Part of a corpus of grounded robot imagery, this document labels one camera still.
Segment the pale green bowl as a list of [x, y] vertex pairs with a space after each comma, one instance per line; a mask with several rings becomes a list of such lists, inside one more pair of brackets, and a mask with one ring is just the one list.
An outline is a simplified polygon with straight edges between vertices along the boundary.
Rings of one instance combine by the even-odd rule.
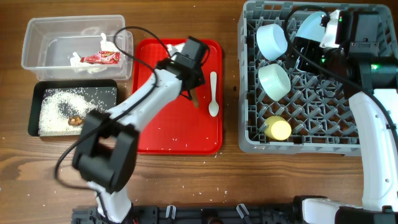
[[288, 74], [278, 64], [261, 67], [258, 76], [265, 93], [274, 101], [281, 100], [291, 89]]

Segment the brown root vegetable piece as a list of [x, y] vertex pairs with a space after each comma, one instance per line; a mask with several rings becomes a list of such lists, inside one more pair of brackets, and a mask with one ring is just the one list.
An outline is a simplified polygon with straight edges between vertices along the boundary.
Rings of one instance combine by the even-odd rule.
[[196, 89], [190, 90], [190, 93], [191, 93], [191, 95], [192, 95], [192, 101], [193, 101], [194, 107], [195, 107], [195, 108], [199, 108], [199, 102], [198, 102], [198, 97], [197, 97]]

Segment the pale blue bowl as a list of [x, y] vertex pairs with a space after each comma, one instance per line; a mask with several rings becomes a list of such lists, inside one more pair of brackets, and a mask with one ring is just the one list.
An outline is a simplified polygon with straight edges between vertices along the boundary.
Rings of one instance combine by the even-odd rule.
[[273, 61], [287, 51], [288, 43], [284, 31], [277, 24], [269, 24], [258, 28], [256, 33], [257, 46], [265, 59]]

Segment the yellow plastic cup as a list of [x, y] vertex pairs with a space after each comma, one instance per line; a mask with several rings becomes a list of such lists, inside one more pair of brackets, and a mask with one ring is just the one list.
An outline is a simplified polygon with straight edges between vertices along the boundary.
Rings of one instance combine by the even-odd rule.
[[264, 123], [264, 134], [271, 139], [284, 141], [292, 134], [291, 125], [281, 116], [270, 116]]

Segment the white rice pile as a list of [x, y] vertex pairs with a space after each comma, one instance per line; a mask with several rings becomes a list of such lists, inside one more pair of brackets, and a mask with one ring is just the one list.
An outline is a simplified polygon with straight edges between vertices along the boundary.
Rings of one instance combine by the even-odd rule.
[[40, 116], [39, 136], [79, 135], [83, 125], [70, 126], [70, 116], [83, 119], [92, 111], [105, 112], [116, 105], [118, 89], [107, 87], [49, 88], [44, 91]]

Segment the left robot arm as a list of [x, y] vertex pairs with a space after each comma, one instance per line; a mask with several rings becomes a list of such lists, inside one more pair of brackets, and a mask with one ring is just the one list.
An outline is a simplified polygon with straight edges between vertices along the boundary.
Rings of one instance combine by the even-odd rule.
[[202, 41], [188, 37], [183, 49], [151, 67], [148, 80], [121, 104], [101, 113], [90, 111], [80, 137], [59, 157], [54, 179], [62, 186], [75, 186], [59, 178], [59, 167], [73, 152], [72, 167], [87, 182], [86, 190], [95, 192], [96, 213], [89, 221], [96, 223], [136, 223], [133, 204], [126, 184], [136, 166], [141, 131], [167, 104], [204, 84], [201, 69], [210, 54]]

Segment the large pale blue plate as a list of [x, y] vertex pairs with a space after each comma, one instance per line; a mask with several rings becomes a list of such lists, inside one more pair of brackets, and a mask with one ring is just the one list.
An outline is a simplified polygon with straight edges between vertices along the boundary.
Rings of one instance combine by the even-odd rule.
[[326, 16], [324, 12], [314, 12], [309, 15], [299, 27], [296, 36], [315, 42], [321, 42], [325, 35], [325, 28], [321, 26], [321, 21], [324, 16]]

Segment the red snack wrapper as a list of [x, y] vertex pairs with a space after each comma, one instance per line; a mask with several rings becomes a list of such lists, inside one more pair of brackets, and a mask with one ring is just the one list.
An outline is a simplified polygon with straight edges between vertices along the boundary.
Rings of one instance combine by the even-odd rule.
[[103, 65], [118, 64], [119, 61], [120, 61], [120, 53], [112, 51], [99, 51], [94, 55], [82, 57], [80, 60], [81, 63], [103, 64]]

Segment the brown food scrap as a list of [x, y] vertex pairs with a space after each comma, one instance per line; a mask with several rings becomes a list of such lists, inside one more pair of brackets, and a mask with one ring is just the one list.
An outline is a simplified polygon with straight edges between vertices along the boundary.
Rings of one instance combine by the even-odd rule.
[[84, 119], [78, 115], [70, 116], [68, 119], [68, 124], [70, 126], [80, 126], [83, 123], [84, 123]]

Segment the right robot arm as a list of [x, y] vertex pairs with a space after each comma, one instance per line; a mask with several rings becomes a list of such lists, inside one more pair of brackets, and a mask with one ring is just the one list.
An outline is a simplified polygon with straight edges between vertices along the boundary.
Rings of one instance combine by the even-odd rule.
[[319, 196], [296, 196], [293, 220], [302, 223], [397, 222], [397, 54], [382, 51], [381, 14], [322, 8], [322, 41], [289, 41], [289, 57], [343, 85], [363, 163], [361, 206]]

